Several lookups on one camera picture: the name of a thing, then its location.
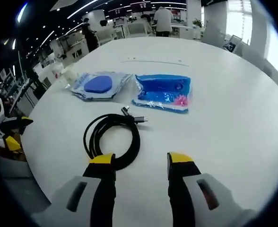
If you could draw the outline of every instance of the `desk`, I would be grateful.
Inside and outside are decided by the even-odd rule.
[[[113,226],[172,226],[170,151],[190,155],[243,208],[261,210],[268,202],[278,187],[278,87],[266,74],[214,46],[163,37],[114,40],[73,66],[75,73],[103,70],[185,75],[191,77],[193,90],[190,111],[184,115],[131,105],[131,114],[149,121],[139,126],[136,160],[117,172]],[[120,114],[125,106],[83,102],[64,90],[65,85],[61,77],[47,90],[30,115],[34,123],[22,136],[31,171],[51,201],[57,189],[87,167],[82,143],[86,126],[102,114]],[[130,141],[126,129],[113,129],[102,138],[101,149],[119,157]]]

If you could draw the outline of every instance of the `white shirt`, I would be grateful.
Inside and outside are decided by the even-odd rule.
[[[154,16],[154,20],[157,21],[157,32],[171,32],[172,31],[172,19],[173,14],[166,8],[160,7]]]

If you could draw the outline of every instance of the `ceiling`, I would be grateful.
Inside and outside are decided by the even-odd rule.
[[[9,67],[9,64],[12,64],[13,61],[17,61],[17,52],[12,50],[13,41],[17,37],[18,41],[22,43],[25,53],[30,53],[29,58],[33,58],[37,48],[52,31],[54,31],[54,33],[48,38],[44,46],[49,45],[50,40],[56,38],[55,35],[57,35],[57,37],[61,36],[63,33],[66,33],[69,28],[73,28],[78,23],[81,23],[81,18],[86,12],[104,9],[104,13],[107,15],[109,10],[127,6],[130,3],[142,0],[97,0],[70,19],[67,19],[69,15],[92,0],[78,0],[70,6],[61,8],[59,11],[50,11],[57,1],[58,0],[0,0],[0,70],[4,67]],[[151,2],[161,1],[186,3],[186,0],[152,0]],[[215,3],[218,1],[223,0],[201,0],[201,3],[202,5],[206,5],[209,2]],[[18,23],[17,16],[26,3],[26,9],[20,23]],[[171,4],[171,6],[186,8],[185,5],[180,4]]]

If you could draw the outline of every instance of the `office desk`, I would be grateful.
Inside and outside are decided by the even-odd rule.
[[[138,157],[117,172],[113,226],[173,225],[167,195],[170,151],[190,155],[243,208],[261,210],[268,202],[278,187],[278,87],[266,74],[214,46],[163,37],[114,40],[73,66],[75,73],[103,70],[189,76],[193,90],[188,114],[130,107],[131,114],[149,121],[139,126]],[[125,106],[83,102],[65,85],[62,77],[47,90],[22,136],[31,171],[51,201],[57,189],[88,165],[82,143],[86,126],[102,114],[121,114]],[[131,133],[117,128],[104,135],[101,149],[119,157],[130,141]]]

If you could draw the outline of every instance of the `table surface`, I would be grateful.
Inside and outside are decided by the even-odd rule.
[[[278,87],[266,74],[214,46],[163,37],[111,41],[73,66],[75,73],[104,70],[189,76],[193,90],[188,114],[130,107],[134,116],[149,121],[139,126],[138,157],[117,172],[114,226],[172,226],[170,151],[190,155],[243,208],[261,210],[266,205],[278,187]],[[126,88],[118,95],[120,103],[83,102],[65,86],[61,78],[49,88],[22,136],[30,168],[50,201],[88,165],[82,143],[86,126],[100,115],[121,114],[134,95]],[[119,157],[130,141],[128,130],[113,128],[102,138],[101,149]]]

